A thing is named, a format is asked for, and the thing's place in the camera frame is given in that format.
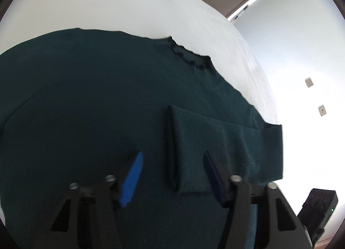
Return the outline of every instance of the bed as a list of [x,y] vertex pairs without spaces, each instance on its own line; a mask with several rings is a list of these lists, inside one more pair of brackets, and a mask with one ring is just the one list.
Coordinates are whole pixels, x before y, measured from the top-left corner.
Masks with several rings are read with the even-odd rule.
[[0,22],[0,54],[71,28],[124,31],[152,39],[172,36],[188,50],[210,56],[216,70],[266,122],[278,123],[270,85],[248,44],[201,0],[14,0]]

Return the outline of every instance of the wall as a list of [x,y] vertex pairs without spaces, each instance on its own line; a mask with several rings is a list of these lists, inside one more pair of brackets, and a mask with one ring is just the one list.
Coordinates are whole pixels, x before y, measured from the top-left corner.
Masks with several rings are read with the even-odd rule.
[[[257,0],[234,24],[277,101],[284,134],[284,178],[277,183],[293,210],[312,188],[337,191],[327,238],[345,217],[345,20],[332,0]],[[307,77],[314,86],[307,88]]]

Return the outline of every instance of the silver bolt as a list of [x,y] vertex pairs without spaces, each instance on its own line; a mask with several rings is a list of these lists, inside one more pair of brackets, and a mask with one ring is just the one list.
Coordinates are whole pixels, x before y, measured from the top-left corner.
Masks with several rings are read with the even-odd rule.
[[113,182],[116,180],[116,177],[114,175],[107,175],[106,176],[106,182]]
[[242,178],[241,176],[238,176],[238,175],[232,175],[230,177],[231,181],[234,181],[234,182],[241,182],[242,181]]
[[268,183],[267,186],[268,186],[270,189],[272,189],[272,190],[275,190],[275,189],[278,187],[278,186],[277,186],[275,183],[273,183],[273,182]]
[[71,183],[71,184],[69,185],[69,189],[70,189],[70,190],[76,190],[77,188],[79,188],[78,183]]

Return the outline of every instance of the dark green sweater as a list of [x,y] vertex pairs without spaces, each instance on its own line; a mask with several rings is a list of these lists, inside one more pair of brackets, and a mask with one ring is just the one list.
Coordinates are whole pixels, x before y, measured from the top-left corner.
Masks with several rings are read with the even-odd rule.
[[124,248],[217,248],[227,211],[209,192],[204,150],[251,182],[282,177],[281,127],[172,38],[46,34],[0,55],[0,87],[1,206],[21,248],[49,228],[71,182],[102,180],[133,150],[144,167],[118,211]]

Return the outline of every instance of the electrical outlet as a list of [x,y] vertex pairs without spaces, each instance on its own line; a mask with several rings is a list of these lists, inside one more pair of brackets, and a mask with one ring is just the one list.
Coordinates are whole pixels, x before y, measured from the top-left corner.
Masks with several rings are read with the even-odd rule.
[[305,83],[306,83],[308,88],[314,85],[311,78],[305,79]]
[[326,109],[324,105],[321,105],[319,107],[319,112],[320,112],[320,116],[324,116],[326,114]]

